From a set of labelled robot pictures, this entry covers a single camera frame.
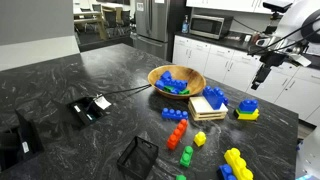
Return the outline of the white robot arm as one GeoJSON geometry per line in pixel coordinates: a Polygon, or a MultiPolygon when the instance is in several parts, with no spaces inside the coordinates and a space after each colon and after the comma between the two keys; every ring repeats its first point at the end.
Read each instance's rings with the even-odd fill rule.
{"type": "Polygon", "coordinates": [[[320,43],[320,0],[298,0],[280,19],[277,29],[262,47],[249,50],[251,56],[259,55],[261,66],[251,88],[257,90],[271,72],[271,67],[284,61],[297,61],[308,49],[308,44],[320,43]]]}

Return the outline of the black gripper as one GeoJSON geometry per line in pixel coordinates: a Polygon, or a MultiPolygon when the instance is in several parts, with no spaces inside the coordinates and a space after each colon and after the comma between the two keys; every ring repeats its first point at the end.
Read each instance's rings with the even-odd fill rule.
{"type": "Polygon", "coordinates": [[[271,71],[271,67],[272,66],[275,66],[275,67],[280,66],[286,58],[287,58],[287,56],[285,54],[280,54],[280,53],[276,53],[276,52],[268,52],[268,53],[264,54],[260,58],[260,61],[263,63],[263,65],[257,71],[255,78],[252,81],[251,88],[253,90],[257,90],[258,87],[265,81],[265,79],[269,75],[269,73],[271,71]]]}

